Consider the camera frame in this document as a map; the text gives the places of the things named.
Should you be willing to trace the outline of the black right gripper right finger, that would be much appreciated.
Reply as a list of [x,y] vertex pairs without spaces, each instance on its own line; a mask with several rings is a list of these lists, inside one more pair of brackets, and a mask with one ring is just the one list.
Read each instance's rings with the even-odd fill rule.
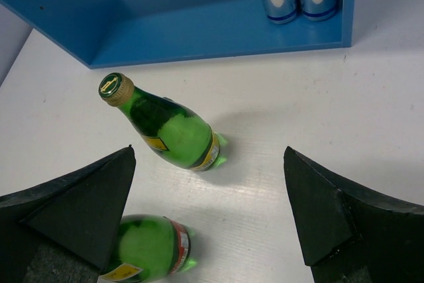
[[422,282],[423,206],[338,175],[291,147],[284,176],[315,282]]

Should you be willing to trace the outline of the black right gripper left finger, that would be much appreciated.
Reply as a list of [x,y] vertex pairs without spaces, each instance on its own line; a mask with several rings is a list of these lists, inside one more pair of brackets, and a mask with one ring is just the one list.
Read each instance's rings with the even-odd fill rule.
[[135,167],[128,146],[1,196],[1,281],[96,282],[107,268]]

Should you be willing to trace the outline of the green bottle red label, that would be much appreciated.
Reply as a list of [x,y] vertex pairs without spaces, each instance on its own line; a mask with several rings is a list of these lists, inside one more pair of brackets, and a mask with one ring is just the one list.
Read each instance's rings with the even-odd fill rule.
[[122,217],[107,268],[108,282],[154,282],[197,265],[193,229],[159,215]]

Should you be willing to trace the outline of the green bottle gold cap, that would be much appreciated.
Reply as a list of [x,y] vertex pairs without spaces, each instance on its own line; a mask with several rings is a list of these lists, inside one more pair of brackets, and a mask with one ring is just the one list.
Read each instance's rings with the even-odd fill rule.
[[147,146],[165,161],[194,172],[227,161],[227,141],[191,109],[136,87],[118,72],[101,80],[98,93],[122,112]]

